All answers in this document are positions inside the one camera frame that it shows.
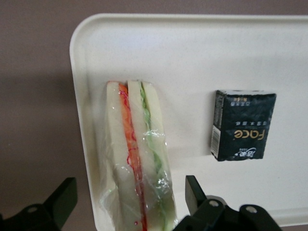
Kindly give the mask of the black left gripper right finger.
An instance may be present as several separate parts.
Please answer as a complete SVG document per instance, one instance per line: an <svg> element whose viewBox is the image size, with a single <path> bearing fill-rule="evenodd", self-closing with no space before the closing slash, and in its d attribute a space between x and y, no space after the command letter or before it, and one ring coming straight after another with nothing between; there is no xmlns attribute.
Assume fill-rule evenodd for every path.
<svg viewBox="0 0 308 231"><path fill-rule="evenodd" d="M262 207L242 205L232 209L220 197L205 195L194 175L185 178L185 201L190 214L176 231L280 231L281 227Z"/></svg>

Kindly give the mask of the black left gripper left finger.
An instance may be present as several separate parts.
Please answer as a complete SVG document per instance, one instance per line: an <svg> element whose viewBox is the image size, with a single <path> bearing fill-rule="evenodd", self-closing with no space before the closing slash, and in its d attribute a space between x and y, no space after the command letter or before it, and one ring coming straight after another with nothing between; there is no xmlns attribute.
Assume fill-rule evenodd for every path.
<svg viewBox="0 0 308 231"><path fill-rule="evenodd" d="M32 204L16 215L0 218L2 231L60 231L77 204L77 180L66 178L42 204Z"/></svg>

